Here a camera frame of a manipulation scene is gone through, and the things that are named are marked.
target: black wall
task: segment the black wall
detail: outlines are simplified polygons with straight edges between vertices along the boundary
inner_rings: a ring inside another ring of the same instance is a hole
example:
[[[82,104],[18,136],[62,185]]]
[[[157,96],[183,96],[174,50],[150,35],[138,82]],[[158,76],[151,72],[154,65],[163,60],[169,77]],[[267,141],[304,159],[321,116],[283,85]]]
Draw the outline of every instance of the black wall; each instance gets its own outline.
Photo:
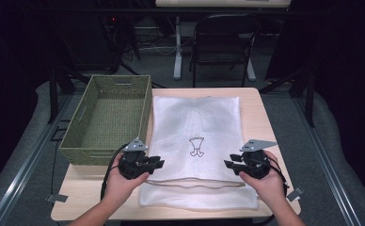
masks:
[[[35,89],[48,80],[42,40],[14,1],[0,1],[0,172],[37,105]]]
[[[337,23],[333,17],[286,21],[266,77],[279,78],[295,72],[305,65],[319,40],[333,38],[320,58],[316,91],[336,118],[347,162],[365,185],[365,1],[294,0],[292,11],[337,5],[335,9],[351,7],[349,16],[335,18]]]

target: human hand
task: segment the human hand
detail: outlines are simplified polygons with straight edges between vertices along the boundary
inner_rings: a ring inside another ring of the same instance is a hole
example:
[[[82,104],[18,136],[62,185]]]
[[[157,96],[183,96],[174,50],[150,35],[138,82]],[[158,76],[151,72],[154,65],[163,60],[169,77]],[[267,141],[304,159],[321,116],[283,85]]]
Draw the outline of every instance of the human hand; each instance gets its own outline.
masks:
[[[121,157],[122,153],[119,153],[112,164],[113,169],[109,172],[106,190],[103,196],[103,201],[111,205],[114,211],[123,205],[133,190],[144,183],[150,176],[148,172],[145,172],[133,180],[127,180],[120,174],[119,168],[116,167]]]
[[[276,162],[277,158],[270,152],[265,151],[265,154],[274,159]],[[271,166],[278,168],[277,164],[274,161],[270,161]],[[270,169],[270,172],[265,177],[260,180],[253,178],[243,171],[239,172],[239,176],[244,180],[248,185],[252,186],[259,197],[262,199],[265,204],[267,204],[271,209],[279,202],[286,202],[285,194],[282,186],[282,179],[278,175],[278,173]]]

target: wicker basket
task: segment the wicker basket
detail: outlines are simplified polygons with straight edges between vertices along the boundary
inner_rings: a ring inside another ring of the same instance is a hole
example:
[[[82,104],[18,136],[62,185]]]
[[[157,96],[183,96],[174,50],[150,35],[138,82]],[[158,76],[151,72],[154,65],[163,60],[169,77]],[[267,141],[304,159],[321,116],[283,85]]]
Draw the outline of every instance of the wicker basket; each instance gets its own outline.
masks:
[[[146,139],[151,77],[93,75],[59,147],[74,165],[106,166],[122,144]]]

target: white fabric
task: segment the white fabric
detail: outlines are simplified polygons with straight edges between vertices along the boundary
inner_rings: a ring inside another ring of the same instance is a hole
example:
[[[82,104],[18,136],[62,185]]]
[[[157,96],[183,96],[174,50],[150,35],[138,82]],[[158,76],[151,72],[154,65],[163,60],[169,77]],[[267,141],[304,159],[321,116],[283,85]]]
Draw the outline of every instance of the white fabric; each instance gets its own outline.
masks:
[[[238,97],[155,96],[153,116],[149,155],[165,164],[141,186],[141,206],[258,207],[255,190],[224,164],[244,145]]]

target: basket handle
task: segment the basket handle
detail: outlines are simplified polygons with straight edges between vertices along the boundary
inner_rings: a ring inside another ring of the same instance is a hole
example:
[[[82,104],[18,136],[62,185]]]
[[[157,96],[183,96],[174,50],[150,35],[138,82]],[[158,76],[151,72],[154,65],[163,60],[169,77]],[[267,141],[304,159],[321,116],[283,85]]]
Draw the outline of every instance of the basket handle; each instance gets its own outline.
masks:
[[[130,76],[115,76],[113,77],[113,82],[118,86],[131,86],[133,84],[132,77]]]

